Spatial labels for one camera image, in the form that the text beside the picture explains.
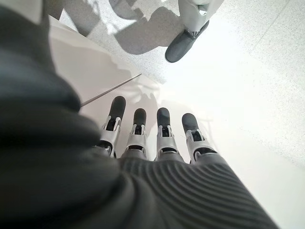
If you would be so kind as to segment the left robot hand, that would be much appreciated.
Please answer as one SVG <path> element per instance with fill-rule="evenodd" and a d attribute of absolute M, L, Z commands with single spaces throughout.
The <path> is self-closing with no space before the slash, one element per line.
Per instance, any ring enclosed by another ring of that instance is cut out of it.
<path fill-rule="evenodd" d="M 154 161 L 134 114 L 130 145 L 115 157 L 125 99 L 105 128 L 80 115 L 57 75 L 42 0 L 0 3 L 0 226 L 3 229 L 275 229 L 227 162 L 182 116 L 191 161 L 174 146 L 170 114 L 157 112 Z"/>

